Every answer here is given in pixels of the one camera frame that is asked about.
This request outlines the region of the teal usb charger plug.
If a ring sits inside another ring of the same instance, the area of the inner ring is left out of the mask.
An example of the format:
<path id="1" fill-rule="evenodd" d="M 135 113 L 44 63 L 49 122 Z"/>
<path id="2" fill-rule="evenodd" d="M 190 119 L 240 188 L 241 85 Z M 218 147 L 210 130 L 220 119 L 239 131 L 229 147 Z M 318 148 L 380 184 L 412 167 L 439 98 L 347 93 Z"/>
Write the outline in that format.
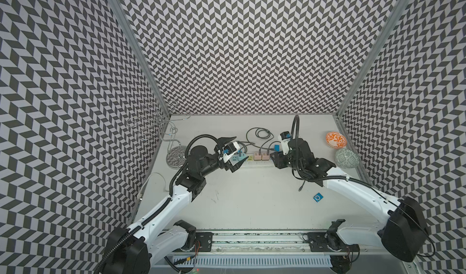
<path id="1" fill-rule="evenodd" d="M 245 162 L 248 159 L 248 155 L 246 153 L 238 154 L 237 162 Z"/>

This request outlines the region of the pink usb charger plug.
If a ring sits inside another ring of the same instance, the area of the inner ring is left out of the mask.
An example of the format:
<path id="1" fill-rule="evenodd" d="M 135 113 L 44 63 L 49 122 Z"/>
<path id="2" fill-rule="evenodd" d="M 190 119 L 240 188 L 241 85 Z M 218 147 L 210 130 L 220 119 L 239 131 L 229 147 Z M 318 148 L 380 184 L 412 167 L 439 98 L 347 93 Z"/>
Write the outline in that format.
<path id="1" fill-rule="evenodd" d="M 254 153 L 253 158 L 254 158 L 255 161 L 261 161 L 262 160 L 262 154 L 259 153 L 259 152 L 256 152 L 256 153 Z"/>

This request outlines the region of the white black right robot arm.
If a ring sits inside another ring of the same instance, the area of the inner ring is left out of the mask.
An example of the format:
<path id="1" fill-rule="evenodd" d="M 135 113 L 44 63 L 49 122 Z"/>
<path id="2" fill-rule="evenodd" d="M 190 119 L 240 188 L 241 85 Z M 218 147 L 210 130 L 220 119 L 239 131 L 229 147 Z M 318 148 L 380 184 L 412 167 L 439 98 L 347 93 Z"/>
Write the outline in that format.
<path id="1" fill-rule="evenodd" d="M 375 223 L 349 224 L 338 219 L 327 230 L 329 249 L 339 245 L 383 247 L 395 258 L 410 263 L 430 242 L 427 221 L 421 205 L 413 198 L 397 198 L 375 189 L 369 183 L 347 175 L 335 163 L 317 158 L 307 141 L 299 136 L 300 117 L 295 116 L 291 131 L 280 134 L 282 150 L 271 154 L 278 169 L 290 168 L 296 179 L 332 190 L 353 201 L 376 219 Z"/>

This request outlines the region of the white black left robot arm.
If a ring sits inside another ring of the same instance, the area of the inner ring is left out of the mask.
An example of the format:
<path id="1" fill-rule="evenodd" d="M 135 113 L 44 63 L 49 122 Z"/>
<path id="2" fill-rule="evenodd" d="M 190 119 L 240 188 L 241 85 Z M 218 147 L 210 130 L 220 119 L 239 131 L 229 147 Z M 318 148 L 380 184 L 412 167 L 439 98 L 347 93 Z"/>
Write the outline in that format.
<path id="1" fill-rule="evenodd" d="M 206 185 L 206 176 L 218 169 L 235 172 L 243 161 L 231 158 L 241 146 L 234 137 L 196 136 L 186 147 L 184 164 L 169 183 L 169 193 L 147 214 L 127 228 L 116 228 L 107 238 L 96 274 L 146 274 L 175 250 L 194 247 L 195 227 L 179 221 L 166 226 L 192 203 Z"/>

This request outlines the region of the white multicolour power strip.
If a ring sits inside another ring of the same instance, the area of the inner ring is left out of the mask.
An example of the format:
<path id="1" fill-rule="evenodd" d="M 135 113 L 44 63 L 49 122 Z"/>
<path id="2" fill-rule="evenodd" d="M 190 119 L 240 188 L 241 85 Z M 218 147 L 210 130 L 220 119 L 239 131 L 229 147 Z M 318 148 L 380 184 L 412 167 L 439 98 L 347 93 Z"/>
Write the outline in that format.
<path id="1" fill-rule="evenodd" d="M 241 166 L 242 168 L 259 168 L 259 167 L 274 167 L 272 160 L 269 161 L 255 161 L 254 154 L 247 154 L 248 160 Z"/>

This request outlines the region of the orange patterned bowl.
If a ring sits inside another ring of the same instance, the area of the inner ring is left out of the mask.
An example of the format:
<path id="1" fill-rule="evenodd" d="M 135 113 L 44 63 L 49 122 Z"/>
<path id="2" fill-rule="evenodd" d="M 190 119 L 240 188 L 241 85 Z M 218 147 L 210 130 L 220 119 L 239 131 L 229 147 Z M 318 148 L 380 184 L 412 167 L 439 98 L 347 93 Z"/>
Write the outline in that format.
<path id="1" fill-rule="evenodd" d="M 343 149 L 347 146 L 347 139 L 339 132 L 328 132 L 325 136 L 326 144 L 333 149 Z"/>

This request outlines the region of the green patterned bowl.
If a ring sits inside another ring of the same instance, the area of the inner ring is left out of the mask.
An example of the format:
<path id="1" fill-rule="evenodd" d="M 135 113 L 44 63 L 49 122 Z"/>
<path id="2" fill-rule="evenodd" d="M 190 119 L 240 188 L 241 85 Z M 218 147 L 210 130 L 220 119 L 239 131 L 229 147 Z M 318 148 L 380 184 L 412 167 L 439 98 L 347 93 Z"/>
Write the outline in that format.
<path id="1" fill-rule="evenodd" d="M 339 149 L 335 154 L 335 161 L 340 168 L 356 168 L 360 164 L 360 157 L 349 149 Z"/>

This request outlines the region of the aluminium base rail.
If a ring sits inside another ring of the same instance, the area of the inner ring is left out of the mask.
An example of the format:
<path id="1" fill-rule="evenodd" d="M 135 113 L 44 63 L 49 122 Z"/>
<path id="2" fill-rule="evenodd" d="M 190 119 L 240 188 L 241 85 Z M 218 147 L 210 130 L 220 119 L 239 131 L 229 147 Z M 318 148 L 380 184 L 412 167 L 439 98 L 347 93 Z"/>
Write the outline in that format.
<path id="1" fill-rule="evenodd" d="M 324 268 L 353 274 L 358 267 L 370 273 L 421 274 L 417 261 L 401 261 L 370 246 L 331 250 L 324 233 L 311 231 L 197 232 L 175 226 L 150 241 L 116 229 L 105 249 L 101 274 L 148 274 L 167 269 L 196 274 L 200 269 Z"/>

